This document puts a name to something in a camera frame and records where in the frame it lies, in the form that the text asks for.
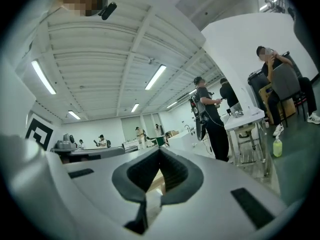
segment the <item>white sneaker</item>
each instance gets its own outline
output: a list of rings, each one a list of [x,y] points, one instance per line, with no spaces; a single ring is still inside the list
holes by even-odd
[[[320,124],[320,117],[316,115],[316,113],[312,113],[308,119],[307,119],[308,123],[314,123],[316,125]]]
[[[273,133],[273,137],[279,136],[284,131],[284,129],[285,128],[283,127],[282,123],[278,124]]]

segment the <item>ceiling light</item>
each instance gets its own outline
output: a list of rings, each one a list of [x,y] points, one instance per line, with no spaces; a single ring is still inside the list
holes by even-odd
[[[196,90],[197,90],[197,89],[194,89],[192,92],[189,92],[189,94],[190,94],[190,95],[193,94]]]
[[[166,108],[168,109],[168,108],[171,108],[173,105],[176,105],[178,102],[176,101],[176,102],[174,102],[174,103],[172,103],[171,105],[169,105],[169,106],[167,106]]]
[[[145,88],[146,90],[151,89],[151,87],[154,85],[154,83],[157,81],[157,79],[161,76],[161,74],[165,71],[166,68],[167,68],[167,66],[160,65],[160,67],[158,68],[158,70],[156,71],[156,73],[154,74],[152,79],[150,80],[150,82],[147,84],[147,86]]]
[[[139,103],[135,104],[133,109],[131,110],[131,113],[135,112],[138,106],[139,106]]]
[[[80,120],[80,119],[81,119],[81,118],[80,118],[79,116],[77,116],[72,110],[69,110],[68,112],[69,112],[69,114],[70,114],[71,116],[73,116],[75,119],[77,119],[77,120]]]
[[[48,79],[46,78],[46,76],[44,75],[43,71],[40,68],[40,65],[38,63],[37,60],[34,60],[31,62],[31,65],[33,66],[36,74],[38,75],[38,77],[40,78],[40,80],[42,81],[42,83],[44,84],[44,86],[48,89],[48,91],[51,94],[56,94],[56,91],[53,89],[53,87],[51,86],[51,84],[49,83]]]
[[[264,8],[266,8],[267,6],[268,6],[267,4],[265,4],[264,6],[262,6],[262,7],[260,8],[260,11],[263,10]]]

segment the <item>gray chair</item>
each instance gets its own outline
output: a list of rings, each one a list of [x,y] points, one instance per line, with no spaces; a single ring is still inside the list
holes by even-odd
[[[288,127],[288,121],[283,102],[291,98],[296,98],[301,101],[303,119],[306,121],[305,107],[302,102],[302,91],[298,77],[294,70],[288,64],[281,64],[273,70],[272,75],[272,88],[280,98],[280,104],[283,112],[286,127]]]

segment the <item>white table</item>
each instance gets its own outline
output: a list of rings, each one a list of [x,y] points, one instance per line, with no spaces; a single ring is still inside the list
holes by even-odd
[[[132,147],[132,146],[137,146],[138,147],[138,150],[140,150],[140,143],[139,143],[139,140],[138,139],[135,139],[133,141],[130,141],[130,142],[125,142],[123,143],[123,147],[126,149],[126,148],[129,148],[129,147]]]
[[[234,164],[238,167],[253,165],[255,163],[265,164],[265,166],[263,166],[263,171],[264,175],[267,175],[269,173],[270,154],[268,152],[266,123],[264,117],[265,112],[255,107],[251,109],[251,111],[247,111],[247,113],[245,113],[243,116],[230,116],[227,122],[224,124],[224,128],[227,132],[230,142],[231,153],[234,157]],[[260,137],[258,136],[258,138],[253,139],[251,130],[256,126],[258,134],[260,131]],[[238,158],[236,158],[235,149],[231,138],[231,131],[235,131],[236,135],[239,132],[247,132],[249,134],[250,140],[246,140],[243,142],[238,141],[238,147],[240,151],[240,145],[249,142],[252,143],[252,156],[250,160],[249,155],[247,156],[247,159],[245,159],[245,154],[242,154],[242,160],[240,161],[241,152]]]

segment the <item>ceiling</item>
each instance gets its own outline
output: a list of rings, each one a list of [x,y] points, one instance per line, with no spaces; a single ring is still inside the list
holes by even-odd
[[[253,4],[251,0],[109,1],[118,8],[108,20],[73,16],[60,9],[40,25],[33,42],[33,59],[38,59],[56,94],[48,92],[31,65],[23,81],[37,102],[63,123],[76,121],[69,110],[83,121],[158,112],[192,91],[194,77],[218,81],[223,75],[202,49],[205,38],[199,29],[246,13]],[[167,69],[151,90],[145,90],[160,64]],[[139,107],[133,114],[135,103]]]

